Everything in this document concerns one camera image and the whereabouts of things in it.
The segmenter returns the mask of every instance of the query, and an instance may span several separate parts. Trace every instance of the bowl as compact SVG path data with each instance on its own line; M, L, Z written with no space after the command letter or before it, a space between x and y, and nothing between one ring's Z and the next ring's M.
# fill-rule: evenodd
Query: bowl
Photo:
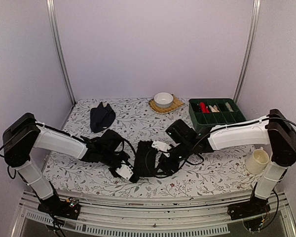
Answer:
M153 98L156 106L160 108L168 108L173 103L173 96L167 92L160 92Z

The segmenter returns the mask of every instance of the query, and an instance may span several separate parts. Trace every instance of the dark fabric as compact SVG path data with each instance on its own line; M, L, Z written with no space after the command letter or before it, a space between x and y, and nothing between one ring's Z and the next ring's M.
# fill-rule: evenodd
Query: dark fabric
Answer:
M106 107L101 102L98 107L90 111L90 128L94 133L101 132L112 125L116 117L114 110L109 104Z

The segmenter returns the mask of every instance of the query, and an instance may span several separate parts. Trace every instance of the woven placemat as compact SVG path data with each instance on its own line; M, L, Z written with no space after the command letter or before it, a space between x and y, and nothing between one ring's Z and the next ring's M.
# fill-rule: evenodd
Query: woven placemat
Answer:
M168 108L160 108L160 107L156 106L153 99L149 100L148 104L149 104L150 108L158 114L166 114L166 113L172 112L172 111L178 109L179 107L181 107L182 105L184 105L184 103L181 100L179 100L177 97L175 97L174 95L173 95L173 103Z

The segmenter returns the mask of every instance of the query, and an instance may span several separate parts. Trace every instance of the floral tablecloth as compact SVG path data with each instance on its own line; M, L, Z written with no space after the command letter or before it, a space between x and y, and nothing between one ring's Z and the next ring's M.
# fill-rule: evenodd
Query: floral tablecloth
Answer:
M177 119L192 123L188 114L188 100L185 105L171 113L156 114L148 105L147 98L80 100L75 105L64 130L75 136L95 137L90 129L90 110L103 101L109 103L116 112L116 119L110 129L129 140L135 149L140 140L159 140L173 143L165 129ZM114 178L106 165L82 162L64 154L52 152L43 171L45 177L55 188L82 192L86 194L119 197L185 197L229 193L251 189L257 176L245 168L245 159L254 150L254 146L242 146L203 154L205 161L201 165L189 164L176 174L165 179L141 178L133 184L120 178ZM125 151L134 155L128 146ZM189 161L197 163L199 158L191 156Z

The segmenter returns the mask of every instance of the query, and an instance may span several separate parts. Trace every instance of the white wall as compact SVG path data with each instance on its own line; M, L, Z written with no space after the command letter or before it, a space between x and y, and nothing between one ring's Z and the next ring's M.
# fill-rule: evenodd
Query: white wall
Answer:
M232 97L253 0L55 1L75 96Z
M70 109L49 27L46 2L0 1L0 146L2 133L25 112L60 127ZM43 153L38 153L39 165ZM0 237L11 232L24 190L0 158Z
M264 0L239 106L249 119L278 108L296 122L296 0ZM296 220L296 163L283 186Z

